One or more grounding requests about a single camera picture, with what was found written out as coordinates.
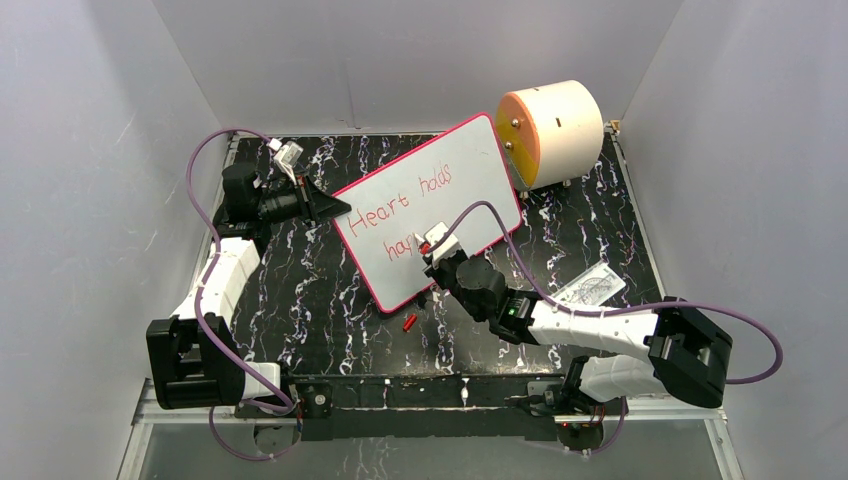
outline black marble table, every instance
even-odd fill
[[[432,138],[428,135],[300,137],[300,166],[334,193]],[[236,162],[269,155],[255,138],[238,143]],[[592,171],[571,187],[556,185],[521,200],[524,224],[513,238],[540,283],[555,291],[599,260],[627,287],[606,304],[660,300],[645,243],[609,135]],[[486,256],[514,287],[529,288],[500,244]],[[235,310],[241,354],[281,361],[300,375],[434,376],[552,373],[588,353],[574,346],[510,345],[475,323],[453,298],[427,293],[424,308],[381,314],[331,223],[309,229],[299,221],[275,227],[261,264]],[[410,313],[418,322],[401,327]]]

